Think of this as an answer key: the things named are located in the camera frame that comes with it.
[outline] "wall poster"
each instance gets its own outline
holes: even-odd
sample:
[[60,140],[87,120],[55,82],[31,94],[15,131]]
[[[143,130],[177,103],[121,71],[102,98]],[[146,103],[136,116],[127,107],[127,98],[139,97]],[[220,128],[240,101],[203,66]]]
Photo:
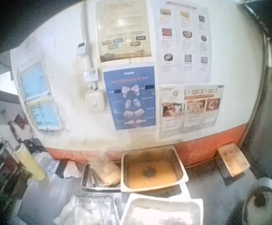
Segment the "wall poster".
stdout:
[[146,0],[96,3],[101,62],[151,56]]
[[153,1],[159,83],[208,83],[212,47],[208,10],[188,1]]
[[107,96],[116,130],[154,126],[154,67],[105,71]]
[[183,132],[215,125],[223,97],[223,85],[189,85],[185,87]]
[[180,133],[184,119],[184,87],[160,87],[160,136]]
[[40,130],[59,130],[62,128],[58,113],[51,97],[41,97],[27,103],[35,125]]
[[57,108],[50,94],[43,57],[39,56],[22,64],[17,69],[17,79],[34,125],[39,130],[62,129]]
[[224,85],[160,87],[160,138],[212,127],[217,121]]

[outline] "kitchen counter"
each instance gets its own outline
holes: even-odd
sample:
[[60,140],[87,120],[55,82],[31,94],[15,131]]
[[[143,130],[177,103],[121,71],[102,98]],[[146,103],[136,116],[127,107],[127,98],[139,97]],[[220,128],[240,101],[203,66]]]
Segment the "kitchen counter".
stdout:
[[[247,170],[236,181],[226,185],[214,159],[186,168],[186,171],[189,176],[186,185],[191,197],[204,201],[204,225],[225,224],[256,180]],[[52,220],[60,215],[72,195],[87,193],[81,189],[80,178],[54,176],[49,180],[49,177],[41,182],[32,180],[24,194],[17,216],[29,225],[53,224]],[[125,194],[121,196],[123,206],[127,198]]]

